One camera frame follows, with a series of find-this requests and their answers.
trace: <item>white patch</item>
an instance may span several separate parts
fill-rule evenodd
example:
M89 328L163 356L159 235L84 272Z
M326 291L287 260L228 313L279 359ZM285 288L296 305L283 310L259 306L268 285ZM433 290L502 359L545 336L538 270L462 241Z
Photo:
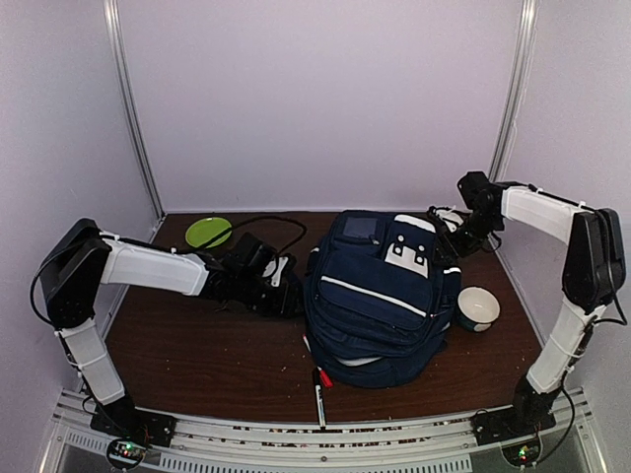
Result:
M342 365L346 366L346 367L360 367L362 365L367 365L368 363L372 363L375 362L377 360L380 360L383 357L370 357L370 358L357 358L355 360L344 360L343 358L337 358L335 357L335 359L341 363Z
M399 268L408 269L420 274L424 278L429 276L429 260L422 254L418 254L412 248L407 246L397 246L391 244L387 249L386 263L393 264Z
M414 227L418 227L419 229L426 230L433 234L436 232L436 229L434 228L433 224L431 224L427 220L417 219L416 217L412 217L411 215L399 214L396 217L394 217L394 221L413 225Z

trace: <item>marker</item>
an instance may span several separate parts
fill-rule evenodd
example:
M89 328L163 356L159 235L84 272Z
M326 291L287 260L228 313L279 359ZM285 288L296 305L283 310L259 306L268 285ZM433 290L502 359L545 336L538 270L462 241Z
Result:
M319 427L326 430L326 418L324 417L324 399L322 398L322 385L319 382L319 371L314 369L312 376L314 378L315 404L317 406L317 422Z
M305 342L305 345L307 346L307 350L309 350L309 353L311 353L312 347L309 345L309 340L307 340L307 335L305 335L304 333L303 333L303 342ZM333 381L331 381L331 378L328 377L328 374L326 374L326 371L320 367L316 367L316 368L319 371L319 377L322 380L322 384L324 384L324 387L333 387Z

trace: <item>green plate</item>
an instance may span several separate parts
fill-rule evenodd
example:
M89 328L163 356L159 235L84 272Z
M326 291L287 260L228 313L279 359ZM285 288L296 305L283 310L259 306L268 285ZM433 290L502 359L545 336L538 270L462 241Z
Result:
M230 222L226 219L222 219L221 217L210 217L208 219L198 220L188 227L188 230L186 231L186 242L195 248L199 247L212 237L215 237L224 230L229 229L231 226ZM221 243L230 238L231 234L232 232L227 232L207 247L212 248L219 246Z

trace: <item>white stripe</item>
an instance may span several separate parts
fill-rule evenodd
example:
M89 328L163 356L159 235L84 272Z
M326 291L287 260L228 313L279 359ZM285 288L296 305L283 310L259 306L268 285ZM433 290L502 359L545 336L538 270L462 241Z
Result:
M404 301L400 301L399 299L391 298L390 296L386 296L385 294L380 294L368 289L360 288L358 286L353 286L352 284L349 284L345 281L329 278L328 276L322 276L321 280L325 283L336 284L337 286L350 289L351 291L355 291L356 293L366 294L368 296L373 296L374 298L381 299L382 301L398 305L399 307L406 308L409 311L416 313L417 315L421 315L422 317L426 315L426 313L420 308L416 308L414 305L410 305L408 303L405 303Z
M351 368L355 368L355 367L360 367L362 365L367 365L368 363L372 363L375 362L377 360L380 360L383 357L371 357L371 358L358 358L355 360L344 360L343 358L337 358L335 357L335 359L341 363L342 365L346 366L346 367L351 367Z
M435 233L436 229L434 225L432 225L427 220L417 219L416 217L412 217L411 215L399 214L394 217L395 222L403 222L404 224L413 225L414 227L418 227L419 229L427 230L428 232Z

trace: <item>aluminum frame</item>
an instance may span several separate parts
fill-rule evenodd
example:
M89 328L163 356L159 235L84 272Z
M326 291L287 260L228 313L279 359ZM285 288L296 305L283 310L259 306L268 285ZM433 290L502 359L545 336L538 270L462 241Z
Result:
M585 394L582 389L575 389L571 396L577 409L575 429L589 471L606 473L599 448L601 439L594 430ZM62 392L53 414L52 436L43 450L38 472L57 473L65 445L105 453L105 446L113 438L90 430L92 416L82 409L85 398L85 394ZM92 411L93 402L87 402L86 407ZM548 432L563 432L571 415L565 397L555 401L553 412L557 426ZM329 432L323 434L316 423L228 421L171 413L177 420L172 446L152 447L143 465L169 472L353 473L416 471L422 465L452 464L457 467L444 471L465 473L471 471L471 454L499 446L498 443L477 445L470 424L474 414L475 411L470 411L400 421L331 424Z
M127 68L127 58L125 56L125 48L122 40L122 29L120 27L120 19L118 17L118 0L105 0L105 24L107 33L109 34L109 42L111 51L116 63L116 72L118 74L118 85L122 95L122 102L125 109L125 117L127 128L134 147L134 154L140 168L143 184L153 208L156 219L160 220L165 216L165 210L158 193L156 179L151 171L151 165L147 157L147 148L142 137L140 122L138 121L138 111L131 90L131 81L129 79L129 71Z
M489 179L491 181L504 178L508 159L515 143L517 135L517 115L520 104L526 95L526 82L532 62L537 13L538 0L523 1L522 18L515 48L515 59L513 62L513 73L511 74L509 93L500 124L500 132L495 145L493 161L491 162L491 168L489 170Z

